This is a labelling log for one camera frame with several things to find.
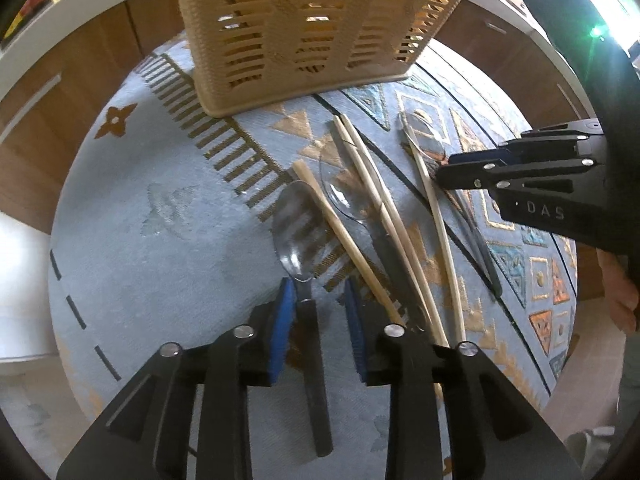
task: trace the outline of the plastic basket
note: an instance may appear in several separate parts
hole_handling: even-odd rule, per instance
[[[180,0],[205,111],[398,80],[460,0]]]

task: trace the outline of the white countertop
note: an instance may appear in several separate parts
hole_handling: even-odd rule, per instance
[[[37,60],[76,28],[124,1],[126,0],[56,0],[54,4],[43,10],[20,32],[7,49],[0,53],[0,100]],[[587,112],[595,117],[593,107],[575,73],[543,36],[537,24],[527,21],[504,0],[469,1],[492,12],[530,36],[561,72]]]

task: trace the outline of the human hand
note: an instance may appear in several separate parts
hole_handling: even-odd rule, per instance
[[[609,315],[622,332],[632,334],[638,323],[633,312],[638,306],[638,288],[628,278],[615,254],[600,249],[597,253]]]

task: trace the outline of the person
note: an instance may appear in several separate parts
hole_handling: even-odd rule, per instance
[[[638,307],[638,288],[626,275],[624,261],[600,249],[597,254],[602,270],[604,303],[613,323],[626,334],[626,341],[615,427],[584,430],[572,434],[564,443],[586,479],[593,477],[617,449],[640,413],[640,333],[634,314]]]

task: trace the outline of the green light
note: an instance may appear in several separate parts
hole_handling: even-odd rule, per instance
[[[604,36],[604,34],[606,33],[607,28],[606,27],[602,27],[600,25],[596,25],[595,27],[593,27],[591,29],[591,32],[589,33],[589,35],[592,38],[601,38],[602,36]]]

